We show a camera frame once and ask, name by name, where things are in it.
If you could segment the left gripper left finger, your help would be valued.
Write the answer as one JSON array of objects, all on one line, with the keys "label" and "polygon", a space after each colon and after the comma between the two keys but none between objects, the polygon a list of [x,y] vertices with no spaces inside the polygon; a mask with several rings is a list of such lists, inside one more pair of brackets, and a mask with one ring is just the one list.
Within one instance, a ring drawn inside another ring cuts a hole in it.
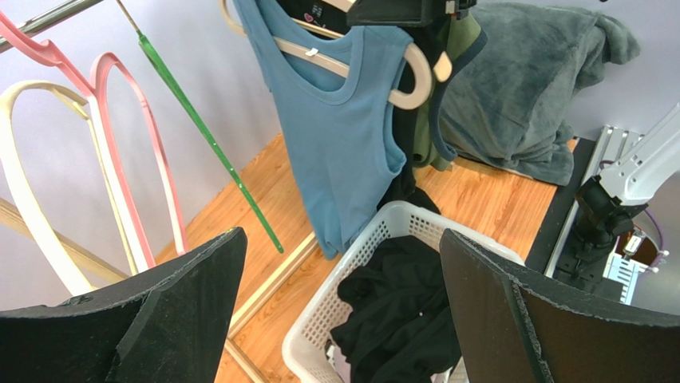
[{"label": "left gripper left finger", "polygon": [[58,306],[4,310],[2,381],[214,381],[246,253],[235,227]]}]

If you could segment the mauve tank top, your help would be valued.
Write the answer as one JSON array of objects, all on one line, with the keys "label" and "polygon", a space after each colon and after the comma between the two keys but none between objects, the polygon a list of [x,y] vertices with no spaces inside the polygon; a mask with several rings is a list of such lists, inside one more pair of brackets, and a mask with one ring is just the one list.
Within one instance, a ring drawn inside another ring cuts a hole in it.
[{"label": "mauve tank top", "polygon": [[[334,368],[336,374],[340,377],[342,382],[351,382],[350,377],[350,364],[346,361],[346,358],[342,355],[339,349],[334,346],[330,348],[330,351],[326,351],[326,360]],[[443,373],[436,373],[431,376],[430,381],[432,383],[442,383],[447,382],[451,376],[452,369],[448,369]]]}]

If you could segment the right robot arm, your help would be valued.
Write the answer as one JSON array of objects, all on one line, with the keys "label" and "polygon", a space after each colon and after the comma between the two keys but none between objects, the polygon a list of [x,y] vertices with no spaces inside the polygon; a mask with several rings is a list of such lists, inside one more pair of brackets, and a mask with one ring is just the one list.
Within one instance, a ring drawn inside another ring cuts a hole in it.
[{"label": "right robot arm", "polygon": [[[429,101],[429,137],[446,159],[463,156],[565,186],[575,166],[565,118],[573,97],[641,51],[616,18],[573,6],[516,2],[358,1],[354,26],[422,27],[445,39],[449,79]],[[581,215],[558,273],[595,286],[589,274],[633,230],[633,219],[679,169],[679,111],[672,109],[620,157],[604,160],[575,194]]]}]

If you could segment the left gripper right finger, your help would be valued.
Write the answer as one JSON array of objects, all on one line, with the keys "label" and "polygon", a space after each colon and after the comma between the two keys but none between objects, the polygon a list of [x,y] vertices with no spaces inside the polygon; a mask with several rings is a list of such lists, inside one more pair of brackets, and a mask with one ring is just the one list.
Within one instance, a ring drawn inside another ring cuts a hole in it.
[{"label": "left gripper right finger", "polygon": [[440,254],[471,382],[678,381],[678,316],[578,290],[451,229]]}]

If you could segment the black tank top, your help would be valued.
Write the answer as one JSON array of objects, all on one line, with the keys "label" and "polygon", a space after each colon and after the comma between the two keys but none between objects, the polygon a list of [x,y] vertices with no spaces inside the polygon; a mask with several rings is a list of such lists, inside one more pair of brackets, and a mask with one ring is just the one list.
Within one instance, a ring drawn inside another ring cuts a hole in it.
[{"label": "black tank top", "polygon": [[461,359],[441,257],[420,239],[382,241],[337,294],[351,311],[330,335],[352,382],[430,382]]}]

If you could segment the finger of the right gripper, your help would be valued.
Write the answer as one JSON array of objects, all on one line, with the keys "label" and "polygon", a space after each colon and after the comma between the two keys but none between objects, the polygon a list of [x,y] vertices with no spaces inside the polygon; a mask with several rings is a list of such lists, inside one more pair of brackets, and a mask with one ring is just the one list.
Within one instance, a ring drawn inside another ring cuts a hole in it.
[{"label": "finger of the right gripper", "polygon": [[444,0],[362,0],[346,12],[348,26],[423,27],[452,11]]}]

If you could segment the green plastic hanger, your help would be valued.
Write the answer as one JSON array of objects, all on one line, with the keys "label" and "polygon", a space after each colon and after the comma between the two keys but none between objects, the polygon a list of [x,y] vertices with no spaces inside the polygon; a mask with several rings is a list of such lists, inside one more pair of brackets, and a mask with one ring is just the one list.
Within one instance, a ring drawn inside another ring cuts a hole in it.
[{"label": "green plastic hanger", "polygon": [[255,216],[257,217],[261,227],[267,233],[269,240],[272,242],[272,244],[274,245],[277,252],[282,254],[284,252],[284,247],[283,247],[281,241],[279,240],[279,238],[275,234],[272,226],[267,221],[267,218],[263,214],[259,205],[255,202],[254,197],[252,196],[250,191],[247,189],[246,185],[243,183],[241,177],[239,176],[237,171],[234,169],[231,161],[227,158],[223,149],[219,146],[219,144],[215,140],[215,137],[212,135],[210,129],[207,127],[204,120],[201,118],[201,116],[197,112],[196,108],[190,102],[187,95],[185,94],[185,92],[182,90],[182,88],[178,84],[177,80],[172,75],[170,69],[166,66],[163,59],[159,55],[159,53],[156,51],[153,44],[149,41],[148,37],[141,31],[139,26],[133,20],[132,15],[129,13],[129,11],[125,7],[124,3],[121,0],[116,0],[116,3],[120,7],[121,11],[123,12],[125,18],[128,20],[128,22],[130,23],[130,25],[134,29],[134,31],[137,35],[138,44],[139,44],[142,52],[146,56],[146,58],[149,60],[151,66],[155,69],[156,74],[160,77],[160,79],[168,87],[168,89],[170,90],[172,95],[180,103],[180,106],[188,114],[188,117],[190,118],[190,120],[196,126],[196,128],[200,132],[201,136],[206,141],[206,143],[210,146],[210,148],[212,149],[212,151],[216,155],[219,162],[227,170],[232,181],[235,183],[236,187],[240,190],[241,194],[243,195],[244,199],[247,201],[251,210],[255,213]]}]

